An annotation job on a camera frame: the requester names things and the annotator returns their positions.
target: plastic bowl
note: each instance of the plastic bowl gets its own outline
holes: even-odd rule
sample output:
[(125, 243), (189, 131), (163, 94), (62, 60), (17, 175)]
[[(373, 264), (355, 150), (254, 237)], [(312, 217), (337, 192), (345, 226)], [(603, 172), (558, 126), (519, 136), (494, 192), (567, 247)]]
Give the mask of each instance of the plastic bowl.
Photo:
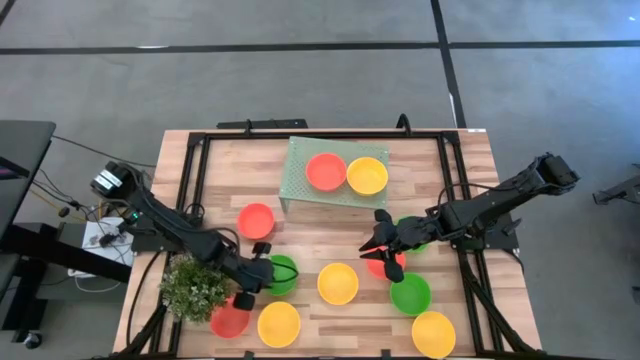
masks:
[[(373, 249), (373, 251), (377, 249), (384, 250), (386, 248), (386, 246), (380, 246), (376, 249)], [(404, 254), (396, 254), (396, 261), (398, 262), (398, 264), (400, 264), (400, 266), (402, 266), (402, 269), (404, 270), (405, 266), (407, 265), (407, 257)], [(387, 279), (387, 277), (384, 275), (384, 263), (381, 260), (367, 259), (367, 269), (369, 269), (369, 272), (378, 279)]]
[(318, 275), (318, 292), (331, 305), (344, 305), (358, 293), (358, 275), (342, 263), (329, 264)]
[(234, 297), (227, 299), (227, 303), (211, 313), (211, 331), (224, 339), (240, 336), (249, 326), (250, 311), (233, 307)]
[(371, 196), (379, 193), (387, 186), (389, 173), (384, 164), (371, 157), (355, 159), (347, 169), (347, 182), (349, 186), (362, 196)]
[[(293, 262), (293, 259), (285, 255), (271, 255), (271, 262), (274, 264), (273, 280), (275, 281), (286, 280), (295, 275), (295, 273), (292, 270), (282, 266), (277, 266), (275, 264), (287, 265), (287, 266), (291, 266), (296, 270), (298, 269), (296, 267), (296, 263)], [(271, 290), (270, 290), (271, 295), (273, 296), (287, 295), (288, 293), (291, 292), (291, 290), (295, 289), (297, 282), (298, 282), (297, 278), (284, 283), (274, 282), (273, 284), (271, 284)]]
[(413, 321), (411, 338), (418, 351), (431, 359), (449, 356), (456, 345), (453, 324), (446, 316), (435, 311), (422, 313)]
[[(408, 216), (403, 216), (400, 219), (396, 220), (393, 222), (394, 225), (398, 225), (398, 223), (400, 222), (400, 220), (407, 218)], [(420, 254), (423, 251), (425, 251), (427, 249), (427, 246), (429, 246), (429, 244), (424, 244), (424, 245), (420, 245), (417, 249), (411, 249), (411, 250), (407, 250), (406, 252), (408, 252), (409, 254)]]
[(275, 219), (271, 208), (265, 204), (249, 204), (238, 215), (238, 231), (247, 239), (257, 240), (269, 235)]
[(400, 312), (417, 316), (431, 304), (431, 289), (422, 276), (405, 273), (404, 280), (391, 284), (391, 302)]
[(291, 304), (277, 301), (267, 305), (258, 318), (258, 335), (273, 348), (291, 345), (300, 332), (300, 315)]
[(334, 191), (347, 178), (347, 165), (336, 154), (318, 154), (309, 160), (305, 173), (314, 188)]

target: gray floor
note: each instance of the gray floor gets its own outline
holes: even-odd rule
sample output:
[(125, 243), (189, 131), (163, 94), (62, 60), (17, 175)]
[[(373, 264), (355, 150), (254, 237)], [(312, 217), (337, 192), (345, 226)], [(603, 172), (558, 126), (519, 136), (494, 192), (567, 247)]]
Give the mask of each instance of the gray floor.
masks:
[[(634, 1), (441, 0), (450, 41), (640, 39)], [(18, 0), (0, 47), (140, 46), (305, 41), (435, 41), (427, 0)], [(535, 155), (562, 155), (583, 177), (561, 198), (518, 209), (526, 280), (543, 346), (556, 354), (640, 353), (640, 243), (628, 203), (591, 193), (637, 174), (640, 49), (455, 50), (469, 127), (487, 128), (502, 178)], [(0, 118), (52, 120), (57, 133), (138, 161), (165, 129), (304, 117), (313, 127), (452, 127), (438, 50), (261, 54), (12, 56), (0, 61)], [(92, 202), (106, 159), (54, 143), (43, 168)], [(55, 223), (29, 197), (21, 220)], [(47, 342), (9, 344), (7, 359), (78, 358), (111, 348), (117, 303), (59, 303)]]

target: perforated green board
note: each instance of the perforated green board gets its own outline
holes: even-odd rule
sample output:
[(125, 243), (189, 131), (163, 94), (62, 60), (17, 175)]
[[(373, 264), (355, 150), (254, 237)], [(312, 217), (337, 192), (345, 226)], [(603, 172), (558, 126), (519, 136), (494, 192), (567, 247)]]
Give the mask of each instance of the perforated green board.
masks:
[(292, 136), (289, 138), (287, 160), (280, 183), (280, 201), (285, 212), (288, 208), (288, 200), (371, 209), (387, 207), (386, 187), (373, 196), (360, 196), (351, 189), (347, 181), (332, 192), (318, 191), (311, 186), (305, 175), (307, 163), (314, 155), (327, 152), (340, 156), (347, 166), (359, 157), (368, 156), (380, 160), (387, 169), (389, 168), (389, 148), (383, 145)]

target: white power strip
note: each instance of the white power strip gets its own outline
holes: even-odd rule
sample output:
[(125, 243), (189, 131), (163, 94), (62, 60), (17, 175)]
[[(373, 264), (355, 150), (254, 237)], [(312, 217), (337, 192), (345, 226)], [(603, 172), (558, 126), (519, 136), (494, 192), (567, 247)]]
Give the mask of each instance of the white power strip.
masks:
[[(122, 218), (119, 217), (102, 218), (99, 225), (96, 222), (87, 221), (87, 227), (84, 230), (84, 236), (82, 238), (82, 248), (96, 255), (131, 266), (131, 264), (133, 264), (133, 253), (131, 252), (133, 235), (125, 232), (104, 248), (98, 243), (105, 233), (117, 234), (117, 226), (122, 221)], [(74, 269), (68, 269), (67, 274), (71, 277), (77, 278), (95, 277), (93, 274), (88, 274)]]

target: green plant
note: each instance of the green plant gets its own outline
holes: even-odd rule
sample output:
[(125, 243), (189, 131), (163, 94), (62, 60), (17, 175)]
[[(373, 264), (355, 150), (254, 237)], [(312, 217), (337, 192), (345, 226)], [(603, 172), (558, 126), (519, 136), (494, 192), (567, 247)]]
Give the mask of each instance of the green plant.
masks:
[(213, 309), (231, 295), (226, 275), (187, 255), (171, 258), (160, 290), (162, 302), (174, 315), (193, 322), (209, 321)]

